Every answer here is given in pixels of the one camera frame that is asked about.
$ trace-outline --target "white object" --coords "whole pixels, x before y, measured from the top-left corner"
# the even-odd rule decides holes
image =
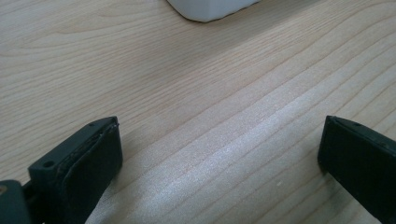
[[[185,18],[193,21],[213,21],[260,0],[168,0]]]

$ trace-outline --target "black plastic part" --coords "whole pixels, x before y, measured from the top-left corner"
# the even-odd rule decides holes
[[[74,133],[29,167],[31,188],[48,209],[40,221],[85,223],[121,165],[116,117],[99,119]]]
[[[379,221],[396,223],[396,142],[329,116],[318,162]]]
[[[18,181],[0,181],[0,223],[33,224]]]

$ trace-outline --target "black clamp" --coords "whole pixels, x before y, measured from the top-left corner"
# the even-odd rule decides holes
[[[23,187],[0,181],[0,223],[84,223],[121,166],[117,118],[92,122],[33,163]]]
[[[329,116],[318,162],[379,221],[396,223],[396,142]]]

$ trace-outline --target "table surface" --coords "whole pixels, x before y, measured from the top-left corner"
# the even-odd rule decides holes
[[[0,177],[118,116],[87,223],[376,223],[317,163],[326,115],[396,138],[396,2],[262,0],[210,23],[164,0],[0,2]]]

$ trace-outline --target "small hole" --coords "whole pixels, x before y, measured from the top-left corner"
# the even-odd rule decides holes
[[[384,142],[380,142],[379,145],[380,145],[381,147],[387,147],[387,146],[388,146],[388,145],[387,145],[386,143],[384,143]]]
[[[44,162],[43,166],[44,166],[45,168],[50,168],[50,167],[53,166],[54,164],[55,164],[55,162],[53,162],[53,161],[46,161],[46,162]]]
[[[7,186],[6,185],[0,185],[0,195],[6,193],[7,191]]]

